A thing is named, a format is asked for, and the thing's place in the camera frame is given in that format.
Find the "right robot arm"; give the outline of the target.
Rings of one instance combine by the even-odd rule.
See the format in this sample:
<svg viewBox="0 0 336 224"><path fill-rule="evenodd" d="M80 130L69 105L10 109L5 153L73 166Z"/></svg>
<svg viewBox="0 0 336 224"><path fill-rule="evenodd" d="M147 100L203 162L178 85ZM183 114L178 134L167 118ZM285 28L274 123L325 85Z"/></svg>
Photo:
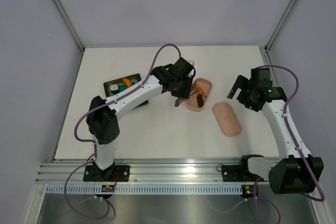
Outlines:
<svg viewBox="0 0 336 224"><path fill-rule="evenodd" d="M294 96L287 97L283 88L273 85L270 66L253 68L250 78L239 75L227 97L232 99L235 94L245 108L260 111L267 119L278 147L279 162L261 155L244 155L234 167L232 178L261 178L275 194L302 194L310 198L317 190L320 197L316 201L324 201L319 184L324 163L321 157L311 154L301 139L289 110Z"/></svg>

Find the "pink lunch box lid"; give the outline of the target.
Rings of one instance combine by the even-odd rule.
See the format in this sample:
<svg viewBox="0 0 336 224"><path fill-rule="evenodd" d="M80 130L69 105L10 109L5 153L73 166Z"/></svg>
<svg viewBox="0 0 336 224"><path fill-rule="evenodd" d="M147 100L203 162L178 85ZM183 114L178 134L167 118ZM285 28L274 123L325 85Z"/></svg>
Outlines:
<svg viewBox="0 0 336 224"><path fill-rule="evenodd" d="M242 132L242 125L229 103L217 103L213 106L212 111L221 132L225 136L233 137Z"/></svg>

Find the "pink lunch box base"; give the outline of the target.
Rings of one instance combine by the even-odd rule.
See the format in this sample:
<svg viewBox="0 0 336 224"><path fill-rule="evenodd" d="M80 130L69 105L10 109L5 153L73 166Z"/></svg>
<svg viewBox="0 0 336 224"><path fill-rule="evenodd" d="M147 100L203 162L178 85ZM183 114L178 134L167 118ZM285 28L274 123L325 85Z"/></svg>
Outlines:
<svg viewBox="0 0 336 224"><path fill-rule="evenodd" d="M213 85L204 78L197 78L194 83L196 84L195 92L185 101L185 106L191 111L199 112L203 110Z"/></svg>

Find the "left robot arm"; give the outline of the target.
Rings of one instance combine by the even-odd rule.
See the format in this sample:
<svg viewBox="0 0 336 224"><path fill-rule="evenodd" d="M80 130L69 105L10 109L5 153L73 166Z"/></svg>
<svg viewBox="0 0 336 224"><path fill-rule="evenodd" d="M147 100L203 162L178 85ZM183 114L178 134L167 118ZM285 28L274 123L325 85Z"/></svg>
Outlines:
<svg viewBox="0 0 336 224"><path fill-rule="evenodd" d="M195 74L194 61L181 57L174 64L153 68L149 76L115 95L114 100L100 96L92 99L86 123L95 142L93 164L100 180L107 181L113 176L112 149L120 134L119 120L143 102L166 92L176 98L175 106L179 106L196 89L193 85Z"/></svg>

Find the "metal tongs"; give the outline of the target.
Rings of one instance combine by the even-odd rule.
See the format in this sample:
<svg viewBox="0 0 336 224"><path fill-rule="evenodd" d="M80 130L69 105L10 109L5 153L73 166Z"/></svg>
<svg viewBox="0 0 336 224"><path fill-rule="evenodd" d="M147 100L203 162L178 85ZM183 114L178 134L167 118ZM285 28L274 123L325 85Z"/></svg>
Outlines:
<svg viewBox="0 0 336 224"><path fill-rule="evenodd" d="M188 100L191 97L191 95L193 95L196 92L196 89L197 89L197 83L194 82L191 85L189 97L188 98L177 98L174 102L174 106L179 107L182 103L184 103L186 100Z"/></svg>

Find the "orange chicken drumstick toy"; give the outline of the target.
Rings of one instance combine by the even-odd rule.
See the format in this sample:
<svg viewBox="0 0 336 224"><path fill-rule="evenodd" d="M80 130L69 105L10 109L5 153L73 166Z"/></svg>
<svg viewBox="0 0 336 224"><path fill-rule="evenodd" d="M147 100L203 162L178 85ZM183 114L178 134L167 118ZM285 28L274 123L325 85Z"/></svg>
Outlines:
<svg viewBox="0 0 336 224"><path fill-rule="evenodd" d="M196 92L198 92L200 94L205 94L205 91L201 87L198 87Z"/></svg>

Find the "brown sea cucumber toy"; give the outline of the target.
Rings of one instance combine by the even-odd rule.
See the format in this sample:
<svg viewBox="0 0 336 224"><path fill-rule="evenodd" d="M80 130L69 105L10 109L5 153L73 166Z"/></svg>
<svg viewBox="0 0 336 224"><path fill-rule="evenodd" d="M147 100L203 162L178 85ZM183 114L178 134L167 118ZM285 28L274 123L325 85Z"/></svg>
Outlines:
<svg viewBox="0 0 336 224"><path fill-rule="evenodd" d="M196 97L197 106L202 108L204 106L204 97L201 94L198 94Z"/></svg>

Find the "white rice ball toy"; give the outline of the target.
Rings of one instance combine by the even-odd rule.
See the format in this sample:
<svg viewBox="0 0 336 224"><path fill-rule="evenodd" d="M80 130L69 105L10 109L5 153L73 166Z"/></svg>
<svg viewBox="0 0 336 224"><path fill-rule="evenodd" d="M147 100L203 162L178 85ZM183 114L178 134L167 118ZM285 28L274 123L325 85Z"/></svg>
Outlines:
<svg viewBox="0 0 336 224"><path fill-rule="evenodd" d="M117 84L112 84L110 85L110 91L114 92L114 91L118 91L119 87Z"/></svg>

